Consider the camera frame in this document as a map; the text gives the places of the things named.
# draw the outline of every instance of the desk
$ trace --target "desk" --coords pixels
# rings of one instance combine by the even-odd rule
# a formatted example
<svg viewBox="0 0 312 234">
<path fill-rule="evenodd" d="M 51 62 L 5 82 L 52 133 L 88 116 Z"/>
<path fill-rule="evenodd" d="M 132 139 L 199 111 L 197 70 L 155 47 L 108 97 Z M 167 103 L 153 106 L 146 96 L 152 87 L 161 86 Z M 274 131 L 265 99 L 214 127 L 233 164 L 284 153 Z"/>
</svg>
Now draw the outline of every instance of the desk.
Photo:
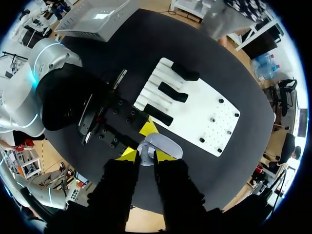
<svg viewBox="0 0 312 234">
<path fill-rule="evenodd" d="M 162 57 L 200 72 L 203 80 L 241 112 L 221 157 L 207 153 L 159 125 L 157 128 L 182 147 L 189 174 L 206 197 L 207 210 L 223 208 L 235 197 L 262 157 L 274 118 L 263 91 L 235 56 L 197 29 L 142 9 L 134 13 L 108 43 L 71 37 L 66 37 L 62 43 L 80 55 L 86 70 L 103 80 L 127 69 L 118 90 L 132 103 Z M 68 163 L 94 183 L 103 175 L 107 160 L 119 157 L 114 149 L 97 138 L 82 145 L 76 126 L 57 132 L 46 131 L 45 135 Z M 162 213 L 153 167 L 140 168 L 133 205 Z"/>
</svg>

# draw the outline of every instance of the wall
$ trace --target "wall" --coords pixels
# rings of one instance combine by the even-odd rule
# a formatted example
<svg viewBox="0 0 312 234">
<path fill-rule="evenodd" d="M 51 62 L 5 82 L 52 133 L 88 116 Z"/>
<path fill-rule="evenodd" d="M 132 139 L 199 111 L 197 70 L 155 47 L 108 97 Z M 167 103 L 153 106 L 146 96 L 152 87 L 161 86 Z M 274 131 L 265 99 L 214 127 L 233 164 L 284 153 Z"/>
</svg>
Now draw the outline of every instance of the wall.
<svg viewBox="0 0 312 234">
<path fill-rule="evenodd" d="M 298 81 L 296 87 L 298 105 L 300 108 L 307 108 L 308 91 L 298 50 L 284 26 L 280 24 L 280 27 L 285 35 L 281 37 L 281 42 L 277 44 L 277 48 L 269 52 L 270 54 L 274 54 L 275 63 L 281 66 L 278 69 L 278 74 L 274 77 L 274 81 L 294 77 Z"/>
</svg>

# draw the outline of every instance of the cable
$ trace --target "cable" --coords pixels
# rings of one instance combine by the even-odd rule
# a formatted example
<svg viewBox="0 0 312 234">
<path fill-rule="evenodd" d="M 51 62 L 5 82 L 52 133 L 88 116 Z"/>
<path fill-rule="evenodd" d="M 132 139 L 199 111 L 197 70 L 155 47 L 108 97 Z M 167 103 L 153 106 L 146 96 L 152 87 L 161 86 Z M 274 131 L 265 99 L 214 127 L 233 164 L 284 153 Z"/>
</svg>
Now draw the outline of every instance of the cable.
<svg viewBox="0 0 312 234">
<path fill-rule="evenodd" d="M 286 172 L 287 172 L 287 170 L 285 170 L 285 174 L 284 174 L 284 178 L 283 178 L 283 182 L 282 182 L 282 186 L 281 186 L 281 191 L 280 191 L 280 193 L 282 192 L 282 188 L 283 188 L 283 185 L 284 185 L 284 182 L 285 182 L 285 179 L 286 179 Z M 273 206 L 273 209 L 272 209 L 272 211 L 271 211 L 271 215 L 273 214 L 273 212 L 274 212 L 274 210 L 275 210 L 275 206 L 276 206 L 276 204 L 277 204 L 278 198 L 279 198 L 279 195 L 277 195 L 276 201 L 275 201 L 274 206 Z"/>
<path fill-rule="evenodd" d="M 169 5 L 168 11 L 159 11 L 158 13 L 169 13 L 172 16 L 176 15 L 176 12 L 170 11 L 171 4 Z"/>
<path fill-rule="evenodd" d="M 60 186 L 61 186 L 61 188 L 62 188 L 62 190 L 63 190 L 63 192 L 65 194 L 65 198 L 66 198 L 67 194 L 66 194 L 66 191 L 65 191 L 65 184 L 64 184 L 63 180 L 61 181 Z"/>
<path fill-rule="evenodd" d="M 170 11 L 170 7 L 171 7 L 171 4 L 169 5 L 168 11 L 158 11 L 158 13 L 169 13 L 169 14 L 172 15 L 172 16 L 177 15 L 177 13 L 176 13 L 175 11 Z M 194 20 L 194 19 L 190 19 L 190 18 L 189 18 L 189 15 L 190 15 L 190 13 L 188 13 L 186 17 L 185 17 L 185 16 L 182 16 L 182 15 L 178 15 L 178 16 L 181 16 L 181 17 L 184 17 L 184 18 L 186 18 L 186 19 L 189 19 L 189 20 L 192 20 L 192 21 L 197 22 L 197 21 Z"/>
</svg>

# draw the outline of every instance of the yellow tape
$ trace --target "yellow tape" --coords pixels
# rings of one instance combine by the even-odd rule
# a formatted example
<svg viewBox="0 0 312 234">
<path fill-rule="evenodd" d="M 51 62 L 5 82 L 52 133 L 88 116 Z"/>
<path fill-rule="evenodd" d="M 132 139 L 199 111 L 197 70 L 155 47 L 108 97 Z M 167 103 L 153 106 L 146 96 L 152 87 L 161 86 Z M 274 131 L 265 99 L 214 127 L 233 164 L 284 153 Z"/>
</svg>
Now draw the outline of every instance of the yellow tape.
<svg viewBox="0 0 312 234">
<path fill-rule="evenodd" d="M 145 125 L 143 126 L 143 128 L 140 130 L 139 133 L 142 134 L 143 136 L 147 136 L 151 133 L 159 133 L 159 131 L 157 130 L 157 127 L 155 126 L 154 122 L 152 121 L 152 117 L 149 117 L 148 122 L 145 123 Z M 126 149 L 126 151 L 122 154 L 122 157 L 124 157 L 128 153 L 132 152 L 133 150 L 134 149 L 128 147 Z"/>
<path fill-rule="evenodd" d="M 158 162 L 164 161 L 164 160 L 168 160 L 168 161 L 176 160 L 174 157 L 171 157 L 160 150 L 156 150 L 156 154 L 157 154 Z"/>
<path fill-rule="evenodd" d="M 121 157 L 117 158 L 116 160 L 119 160 L 119 161 L 128 160 L 128 161 L 134 162 L 136 159 L 136 155 L 137 155 L 137 150 L 132 150 L 128 154 L 121 156 Z"/>
</svg>

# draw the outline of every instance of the black chair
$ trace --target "black chair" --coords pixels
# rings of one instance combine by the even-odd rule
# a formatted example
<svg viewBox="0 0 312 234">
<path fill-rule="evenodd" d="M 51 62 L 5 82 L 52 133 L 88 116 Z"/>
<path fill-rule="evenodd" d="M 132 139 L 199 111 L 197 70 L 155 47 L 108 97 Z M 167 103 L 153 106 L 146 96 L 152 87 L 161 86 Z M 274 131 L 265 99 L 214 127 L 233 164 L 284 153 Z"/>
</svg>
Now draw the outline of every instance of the black chair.
<svg viewBox="0 0 312 234">
<path fill-rule="evenodd" d="M 288 109 L 293 106 L 292 92 L 295 90 L 297 83 L 296 79 L 286 79 L 278 83 L 278 90 L 274 86 L 269 88 L 273 100 L 272 107 L 279 105 L 282 110 L 282 117 L 286 116 Z"/>
</svg>

